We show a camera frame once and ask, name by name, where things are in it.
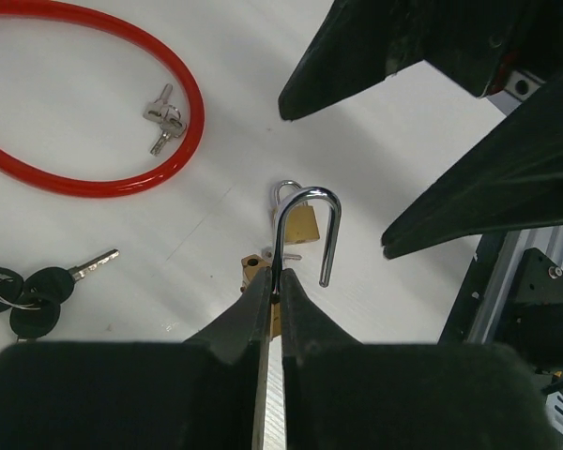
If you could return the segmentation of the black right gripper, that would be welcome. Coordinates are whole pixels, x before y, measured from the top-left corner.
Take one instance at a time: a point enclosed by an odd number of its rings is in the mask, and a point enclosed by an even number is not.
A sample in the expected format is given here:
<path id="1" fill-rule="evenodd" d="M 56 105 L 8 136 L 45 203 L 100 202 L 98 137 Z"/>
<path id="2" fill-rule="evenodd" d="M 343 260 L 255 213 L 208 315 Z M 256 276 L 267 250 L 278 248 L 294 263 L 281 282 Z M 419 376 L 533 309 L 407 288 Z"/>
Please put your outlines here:
<path id="1" fill-rule="evenodd" d="M 502 90 L 525 71 L 548 81 L 563 68 L 563 1 L 470 1 L 468 92 Z"/>

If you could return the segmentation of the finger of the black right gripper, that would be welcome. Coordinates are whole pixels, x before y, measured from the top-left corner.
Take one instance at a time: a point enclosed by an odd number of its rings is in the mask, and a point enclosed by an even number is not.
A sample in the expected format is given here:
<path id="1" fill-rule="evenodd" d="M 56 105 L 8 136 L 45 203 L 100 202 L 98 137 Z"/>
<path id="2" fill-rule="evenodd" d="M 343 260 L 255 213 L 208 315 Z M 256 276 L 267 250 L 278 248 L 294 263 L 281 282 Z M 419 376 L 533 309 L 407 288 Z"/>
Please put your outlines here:
<path id="1" fill-rule="evenodd" d="M 336 1 L 281 90 L 297 120 L 426 61 L 484 96 L 521 18 L 518 1 Z"/>
<path id="2" fill-rule="evenodd" d="M 388 259 L 460 237 L 563 225 L 563 70 L 384 231 Z"/>

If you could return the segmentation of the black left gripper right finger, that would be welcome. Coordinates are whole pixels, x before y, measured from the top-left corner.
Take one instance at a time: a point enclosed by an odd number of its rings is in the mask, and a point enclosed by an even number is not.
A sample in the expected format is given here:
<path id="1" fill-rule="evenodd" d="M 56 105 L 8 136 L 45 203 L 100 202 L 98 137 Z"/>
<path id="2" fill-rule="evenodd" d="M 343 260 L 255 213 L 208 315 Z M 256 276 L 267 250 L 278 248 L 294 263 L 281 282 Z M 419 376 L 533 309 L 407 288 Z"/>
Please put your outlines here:
<path id="1" fill-rule="evenodd" d="M 544 401 L 510 348 L 362 343 L 281 273 L 291 449 L 557 449 Z"/>

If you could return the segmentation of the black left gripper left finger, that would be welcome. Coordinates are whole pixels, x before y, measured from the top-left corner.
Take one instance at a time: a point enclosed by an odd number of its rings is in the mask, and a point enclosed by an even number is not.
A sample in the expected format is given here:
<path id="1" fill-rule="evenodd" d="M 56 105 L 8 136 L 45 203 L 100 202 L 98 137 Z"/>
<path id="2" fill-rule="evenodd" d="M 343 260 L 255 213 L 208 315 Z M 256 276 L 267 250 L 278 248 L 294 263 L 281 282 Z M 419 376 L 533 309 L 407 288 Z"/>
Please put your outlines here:
<path id="1" fill-rule="evenodd" d="M 272 276 L 181 342 L 0 352 L 0 449 L 259 449 Z"/>

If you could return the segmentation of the black-headed key bunch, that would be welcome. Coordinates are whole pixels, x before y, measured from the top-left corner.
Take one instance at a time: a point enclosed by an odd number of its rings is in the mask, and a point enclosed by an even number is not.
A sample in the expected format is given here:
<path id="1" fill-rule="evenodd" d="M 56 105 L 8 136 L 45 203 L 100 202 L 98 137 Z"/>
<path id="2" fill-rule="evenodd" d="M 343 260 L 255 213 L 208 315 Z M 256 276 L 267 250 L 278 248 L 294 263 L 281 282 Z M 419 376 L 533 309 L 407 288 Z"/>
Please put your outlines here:
<path id="1" fill-rule="evenodd" d="M 30 277 L 0 267 L 0 313 L 9 314 L 17 340 L 36 341 L 51 333 L 75 285 L 118 256 L 119 250 L 114 248 L 80 265 L 44 267 Z"/>

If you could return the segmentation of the silver cable lock keys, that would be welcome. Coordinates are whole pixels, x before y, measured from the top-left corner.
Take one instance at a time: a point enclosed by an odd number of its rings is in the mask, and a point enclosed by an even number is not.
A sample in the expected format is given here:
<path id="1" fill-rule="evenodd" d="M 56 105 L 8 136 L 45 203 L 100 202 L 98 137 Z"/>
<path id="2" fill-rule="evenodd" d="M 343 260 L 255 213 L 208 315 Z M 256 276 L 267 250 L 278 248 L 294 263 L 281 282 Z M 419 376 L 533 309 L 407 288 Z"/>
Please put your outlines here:
<path id="1" fill-rule="evenodd" d="M 160 135 L 150 149 L 150 154 L 157 157 L 165 144 L 171 139 L 180 138 L 188 125 L 182 120 L 181 111 L 169 103 L 173 92 L 170 83 L 164 85 L 160 95 L 149 102 L 144 109 L 143 118 L 159 125 Z"/>

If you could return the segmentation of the red cable lock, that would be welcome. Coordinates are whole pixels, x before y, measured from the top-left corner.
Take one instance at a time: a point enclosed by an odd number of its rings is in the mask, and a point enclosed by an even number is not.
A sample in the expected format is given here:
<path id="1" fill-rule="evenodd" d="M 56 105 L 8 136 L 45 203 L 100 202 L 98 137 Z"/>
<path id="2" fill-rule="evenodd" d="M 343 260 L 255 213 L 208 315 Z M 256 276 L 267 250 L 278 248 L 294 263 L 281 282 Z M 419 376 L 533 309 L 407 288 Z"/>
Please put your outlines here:
<path id="1" fill-rule="evenodd" d="M 42 116 L 25 121 L 47 132 L 23 138 L 0 131 L 0 173 L 17 182 L 68 197 L 121 198 L 155 188 L 190 162 L 203 138 L 205 103 L 186 64 L 168 46 L 140 27 L 106 12 L 59 1 L 0 1 L 0 25 L 29 32 L 36 52 L 9 40 L 0 73 L 18 68 L 14 58 L 39 61 L 32 79 L 39 90 L 30 97 Z M 46 74 L 56 83 L 50 92 Z M 159 87 L 155 76 L 175 87 L 172 97 L 188 125 L 160 156 L 150 148 L 159 137 L 158 124 L 143 117 L 145 103 Z"/>

